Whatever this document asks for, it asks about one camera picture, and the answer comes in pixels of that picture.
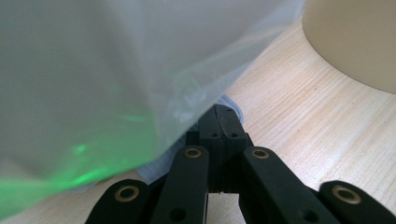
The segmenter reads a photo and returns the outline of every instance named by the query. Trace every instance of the wooden surface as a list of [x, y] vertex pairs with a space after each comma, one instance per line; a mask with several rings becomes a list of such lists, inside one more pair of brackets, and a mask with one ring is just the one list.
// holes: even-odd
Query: wooden surface
[[[234, 83], [256, 146], [269, 147], [309, 187], [344, 180], [396, 214], [396, 95], [340, 73], [312, 49], [298, 21]], [[50, 197], [2, 223], [84, 223], [112, 184]], [[208, 224], [245, 223], [236, 195], [209, 197]]]

